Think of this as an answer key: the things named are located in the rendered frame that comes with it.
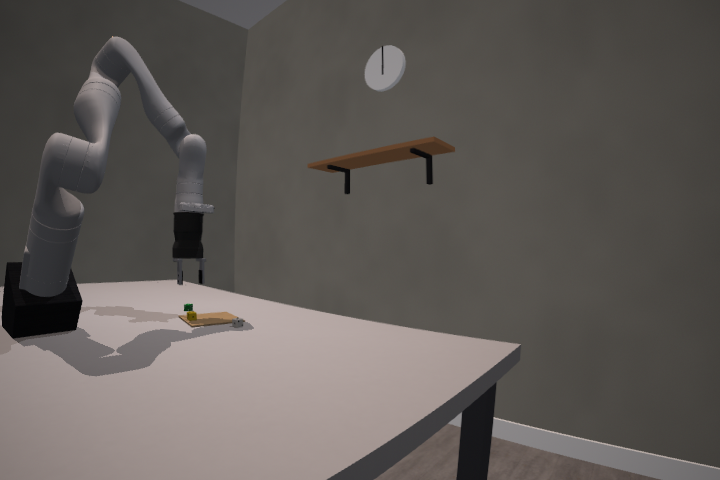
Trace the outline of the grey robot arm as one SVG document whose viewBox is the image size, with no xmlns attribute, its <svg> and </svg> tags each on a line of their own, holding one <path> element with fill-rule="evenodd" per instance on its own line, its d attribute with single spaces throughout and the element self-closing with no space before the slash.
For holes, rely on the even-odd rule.
<svg viewBox="0 0 720 480">
<path fill-rule="evenodd" d="M 136 49 L 123 38 L 110 38 L 95 56 L 90 80 L 74 102 L 76 121 L 89 142 L 54 133 L 45 145 L 19 289 L 40 297 L 56 296 L 66 289 L 84 206 L 65 189 L 92 194 L 100 187 L 121 105 L 118 87 L 131 72 L 146 116 L 179 158 L 176 194 L 203 195 L 205 141 L 190 134 Z"/>
</svg>

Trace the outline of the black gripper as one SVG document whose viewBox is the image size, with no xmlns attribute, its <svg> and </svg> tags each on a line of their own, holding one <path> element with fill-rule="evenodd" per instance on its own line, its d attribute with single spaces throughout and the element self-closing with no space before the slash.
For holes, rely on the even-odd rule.
<svg viewBox="0 0 720 480">
<path fill-rule="evenodd" d="M 203 245 L 201 242 L 204 214 L 198 211 L 214 213 L 214 206 L 203 204 L 203 195 L 201 194 L 176 194 L 173 213 L 175 242 L 172 257 L 173 262 L 177 262 L 178 285 L 183 285 L 181 258 L 197 258 L 196 261 L 199 261 L 199 283 L 204 284 L 204 262 L 206 262 L 206 258 L 203 258 Z"/>
</svg>

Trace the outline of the tan square mat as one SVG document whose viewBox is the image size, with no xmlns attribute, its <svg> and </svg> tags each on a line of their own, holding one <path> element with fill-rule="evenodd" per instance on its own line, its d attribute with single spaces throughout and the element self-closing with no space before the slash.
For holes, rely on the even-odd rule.
<svg viewBox="0 0 720 480">
<path fill-rule="evenodd" d="M 233 318 L 238 318 L 228 312 L 197 314 L 197 320 L 194 321 L 187 320 L 187 315 L 179 315 L 178 317 L 191 327 L 231 324 Z"/>
</svg>

